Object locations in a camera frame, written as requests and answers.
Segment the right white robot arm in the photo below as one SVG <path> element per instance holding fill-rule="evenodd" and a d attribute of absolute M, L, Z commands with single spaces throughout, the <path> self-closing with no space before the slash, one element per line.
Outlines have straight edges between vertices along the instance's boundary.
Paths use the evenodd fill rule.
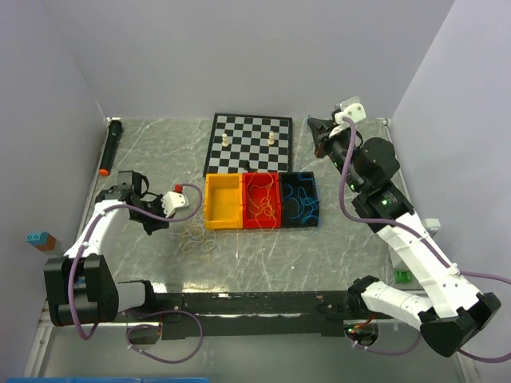
<path fill-rule="evenodd" d="M 379 137 L 364 140 L 348 117 L 339 123 L 310 117 L 307 125 L 315 156 L 328 157 L 341 175 L 339 206 L 343 211 L 347 209 L 345 191 L 356 194 L 355 213 L 345 216 L 368 225 L 425 292 L 417 296 L 366 276 L 349 289 L 350 312 L 358 318 L 381 313 L 404 322 L 443 357 L 461 351 L 499 311 L 499 298 L 480 291 L 468 280 L 471 274 L 459 270 L 431 239 L 413 205 L 392 181 L 400 163 L 391 142 Z"/>

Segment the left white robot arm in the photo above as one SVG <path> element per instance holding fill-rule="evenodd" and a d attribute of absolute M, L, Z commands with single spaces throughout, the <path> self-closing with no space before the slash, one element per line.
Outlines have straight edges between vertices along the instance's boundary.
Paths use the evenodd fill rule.
<path fill-rule="evenodd" d="M 99 192 L 93 214 L 78 240 L 64 256 L 49 260 L 44 268 L 50 318 L 56 326 L 113 321 L 119 312 L 129 310 L 141 321 L 154 317 L 157 300 L 150 282 L 140 280 L 116 283 L 106 255 L 128 221 L 138 222 L 151 235 L 169 227 L 156 216 L 172 218 L 187 204 L 179 193 L 169 191 L 145 200 L 146 176 L 135 171 L 119 172 L 117 183 Z"/>

